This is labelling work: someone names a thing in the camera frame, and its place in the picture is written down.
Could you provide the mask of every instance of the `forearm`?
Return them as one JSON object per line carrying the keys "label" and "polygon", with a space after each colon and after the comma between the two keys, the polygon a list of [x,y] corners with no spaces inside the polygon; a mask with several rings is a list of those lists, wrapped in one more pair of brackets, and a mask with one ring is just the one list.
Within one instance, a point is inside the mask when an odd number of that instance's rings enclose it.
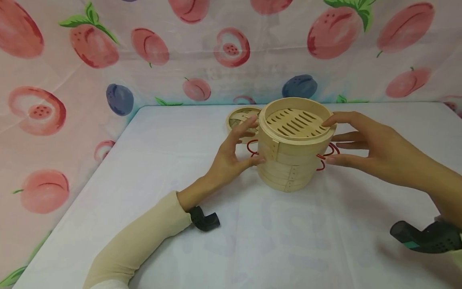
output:
{"label": "forearm", "polygon": [[417,188],[430,196],[446,221],[462,228],[462,176],[435,161],[428,168]]}
{"label": "forearm", "polygon": [[201,177],[177,194],[178,201],[185,212],[189,212],[202,200],[213,194],[219,186],[208,176]]}
{"label": "forearm", "polygon": [[135,271],[164,239],[190,224],[191,217],[180,206],[176,192],[169,193],[103,248],[91,265],[84,289],[107,280],[128,284]]}

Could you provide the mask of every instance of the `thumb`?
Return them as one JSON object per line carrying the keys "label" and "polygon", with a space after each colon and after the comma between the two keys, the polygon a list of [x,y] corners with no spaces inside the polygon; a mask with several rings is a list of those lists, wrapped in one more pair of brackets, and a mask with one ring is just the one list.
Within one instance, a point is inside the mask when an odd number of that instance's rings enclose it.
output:
{"label": "thumb", "polygon": [[240,161],[238,163],[238,167],[239,167],[239,170],[243,172],[247,170],[248,168],[250,168],[251,166],[264,164],[265,162],[266,162],[265,159],[262,157],[252,157],[252,158],[248,158],[246,160]]}
{"label": "thumb", "polygon": [[367,158],[352,154],[336,154],[326,158],[326,162],[334,166],[346,166],[367,172],[369,168]]}

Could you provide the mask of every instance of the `fabric backdrop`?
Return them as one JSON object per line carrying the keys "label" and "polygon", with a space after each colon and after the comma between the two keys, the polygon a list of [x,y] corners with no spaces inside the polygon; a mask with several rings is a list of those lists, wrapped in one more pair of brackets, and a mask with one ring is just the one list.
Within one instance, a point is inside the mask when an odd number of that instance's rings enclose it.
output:
{"label": "fabric backdrop", "polygon": [[460,0],[0,0],[0,287],[145,105],[443,101],[462,116],[460,11]]}

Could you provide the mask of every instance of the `pink peach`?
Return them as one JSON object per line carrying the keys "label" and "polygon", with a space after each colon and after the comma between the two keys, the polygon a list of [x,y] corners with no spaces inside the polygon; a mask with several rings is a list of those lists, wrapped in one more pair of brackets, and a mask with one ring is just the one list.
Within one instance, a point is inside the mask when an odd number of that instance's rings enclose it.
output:
{"label": "pink peach", "polygon": [[434,16],[435,9],[428,2],[417,3],[398,12],[380,32],[377,39],[380,53],[398,52],[416,43],[428,31]]}
{"label": "pink peach", "polygon": [[32,135],[53,135],[66,120],[64,104],[41,88],[22,86],[14,89],[10,92],[8,105],[14,115],[23,119],[19,127]]}
{"label": "pink peach", "polygon": [[[233,40],[236,40],[236,43],[223,43],[225,36],[231,36]],[[238,67],[250,58],[250,44],[247,37],[240,30],[233,27],[224,28],[217,35],[217,45],[213,50],[213,54],[216,60],[224,67]]]}
{"label": "pink peach", "polygon": [[115,141],[102,141],[100,142],[96,148],[95,148],[95,153],[93,154],[93,157],[95,161],[97,162],[102,162],[104,158],[108,155],[109,151],[112,149],[112,147],[116,144]]}
{"label": "pink peach", "polygon": [[170,58],[169,49],[159,35],[146,28],[132,30],[132,45],[149,65],[164,65]]}
{"label": "pink peach", "polygon": [[255,105],[257,104],[253,98],[251,98],[250,96],[246,96],[246,95],[239,95],[239,96],[236,96],[234,99],[233,99],[233,103],[235,105],[239,104],[239,100],[241,99],[244,99],[245,101],[247,101],[250,105]]}
{"label": "pink peach", "polygon": [[350,48],[362,27],[361,17],[354,9],[329,8],[316,19],[308,33],[308,51],[318,59],[336,58]]}
{"label": "pink peach", "polygon": [[70,38],[77,55],[92,68],[105,68],[119,60],[115,42],[93,25],[81,24],[72,28]]}
{"label": "pink peach", "polygon": [[169,0],[175,15],[184,23],[201,22],[208,12],[210,0]]}
{"label": "pink peach", "polygon": [[59,171],[40,170],[26,178],[22,190],[13,193],[21,193],[21,203],[29,212],[48,214],[69,198],[69,183]]}
{"label": "pink peach", "polygon": [[200,78],[186,79],[183,82],[183,91],[187,97],[195,101],[204,101],[212,93],[208,83]]}
{"label": "pink peach", "polygon": [[447,95],[440,98],[439,101],[443,102],[459,116],[462,115],[462,96]]}
{"label": "pink peach", "polygon": [[14,0],[0,1],[0,49],[24,59],[38,57],[44,48],[37,24]]}
{"label": "pink peach", "polygon": [[391,98],[403,98],[421,88],[430,78],[428,68],[411,68],[411,71],[396,76],[388,84],[385,93]]}
{"label": "pink peach", "polygon": [[250,0],[252,8],[261,15],[270,15],[285,10],[292,0]]}

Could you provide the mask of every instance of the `stacked bamboo steamer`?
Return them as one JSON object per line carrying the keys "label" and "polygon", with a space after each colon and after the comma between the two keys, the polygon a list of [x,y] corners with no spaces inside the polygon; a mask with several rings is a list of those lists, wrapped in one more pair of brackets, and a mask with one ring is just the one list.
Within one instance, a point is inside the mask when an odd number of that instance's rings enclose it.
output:
{"label": "stacked bamboo steamer", "polygon": [[269,187],[293,192],[304,188],[320,166],[336,125],[321,124],[332,113],[322,104],[306,98],[282,98],[259,113],[258,153],[266,163],[258,175]]}

